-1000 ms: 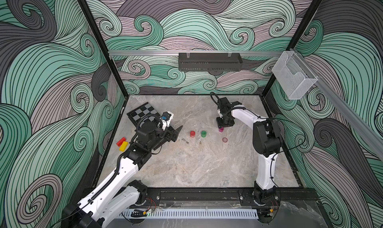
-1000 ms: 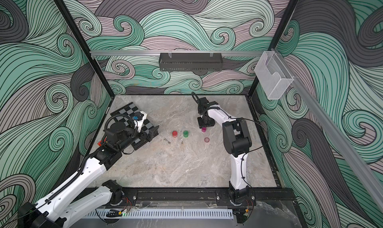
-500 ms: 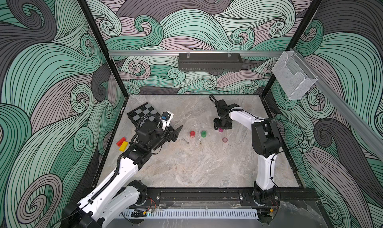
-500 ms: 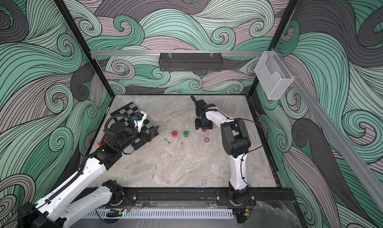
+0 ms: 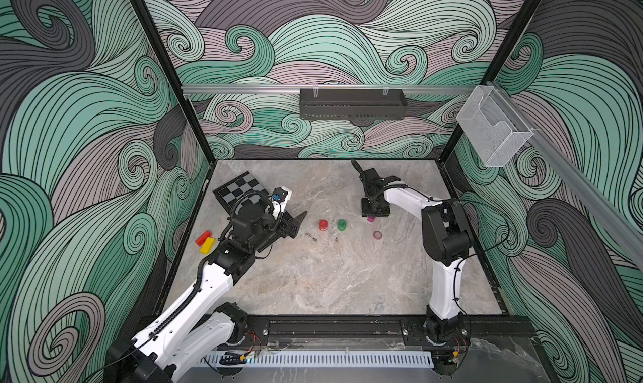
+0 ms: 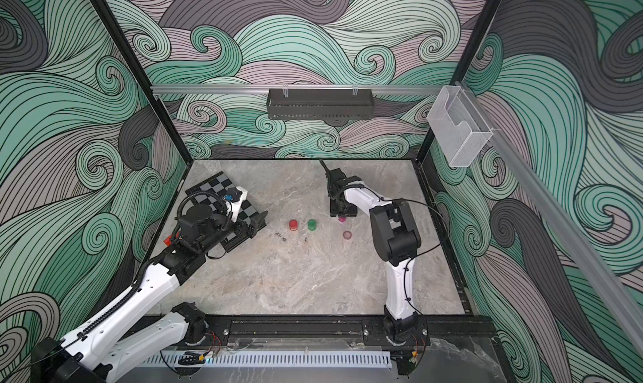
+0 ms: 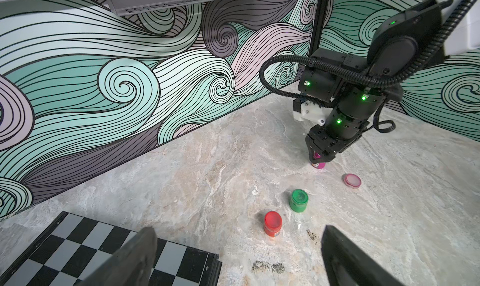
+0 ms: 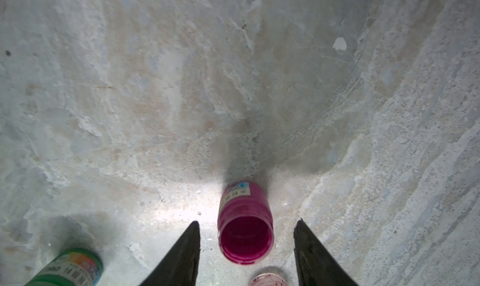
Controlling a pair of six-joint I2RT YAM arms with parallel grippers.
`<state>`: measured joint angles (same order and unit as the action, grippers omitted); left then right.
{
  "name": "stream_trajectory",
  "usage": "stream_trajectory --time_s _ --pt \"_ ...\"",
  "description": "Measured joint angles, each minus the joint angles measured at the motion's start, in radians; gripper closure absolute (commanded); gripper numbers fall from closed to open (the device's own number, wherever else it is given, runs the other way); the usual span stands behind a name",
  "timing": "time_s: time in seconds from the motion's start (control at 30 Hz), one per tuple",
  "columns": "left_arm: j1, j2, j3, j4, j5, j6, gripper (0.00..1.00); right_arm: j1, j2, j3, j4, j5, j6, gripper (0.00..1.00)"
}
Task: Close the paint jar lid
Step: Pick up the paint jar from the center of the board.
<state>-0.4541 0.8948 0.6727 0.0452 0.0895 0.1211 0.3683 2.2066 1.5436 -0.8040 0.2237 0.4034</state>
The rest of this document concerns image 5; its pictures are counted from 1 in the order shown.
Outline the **green paint jar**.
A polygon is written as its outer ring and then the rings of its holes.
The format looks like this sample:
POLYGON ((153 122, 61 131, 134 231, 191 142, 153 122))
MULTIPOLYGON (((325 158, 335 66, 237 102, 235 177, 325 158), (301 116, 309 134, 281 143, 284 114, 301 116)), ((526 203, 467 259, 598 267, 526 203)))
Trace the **green paint jar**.
POLYGON ((341 219, 341 220, 338 221, 338 230, 339 231, 342 231, 342 232, 345 231, 347 229, 347 226, 348 226, 348 223, 347 223, 346 220, 341 219))

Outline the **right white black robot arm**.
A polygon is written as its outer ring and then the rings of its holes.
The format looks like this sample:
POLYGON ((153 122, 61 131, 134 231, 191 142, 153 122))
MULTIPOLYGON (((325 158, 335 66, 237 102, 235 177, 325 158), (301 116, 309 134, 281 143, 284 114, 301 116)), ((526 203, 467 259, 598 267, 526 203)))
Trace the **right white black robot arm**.
POLYGON ((467 313, 460 304, 461 281, 474 237, 463 204, 456 199, 436 199, 402 182, 394 175, 383 178, 356 161, 363 186, 362 216, 389 217, 397 206, 421 222, 421 242, 433 262, 432 289, 424 324, 428 341, 445 344, 462 339, 467 313))

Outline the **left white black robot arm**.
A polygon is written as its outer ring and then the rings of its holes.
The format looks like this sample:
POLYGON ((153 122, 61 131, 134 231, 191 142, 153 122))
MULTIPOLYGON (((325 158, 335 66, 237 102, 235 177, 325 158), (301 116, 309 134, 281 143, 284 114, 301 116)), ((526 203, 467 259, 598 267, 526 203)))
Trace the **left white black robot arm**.
POLYGON ((177 382, 222 344, 246 338, 247 314, 219 300, 281 238, 298 234, 304 214, 287 217, 292 192, 249 190, 229 211, 217 246, 199 262, 193 285, 129 340, 114 342, 105 357, 105 382, 177 382))

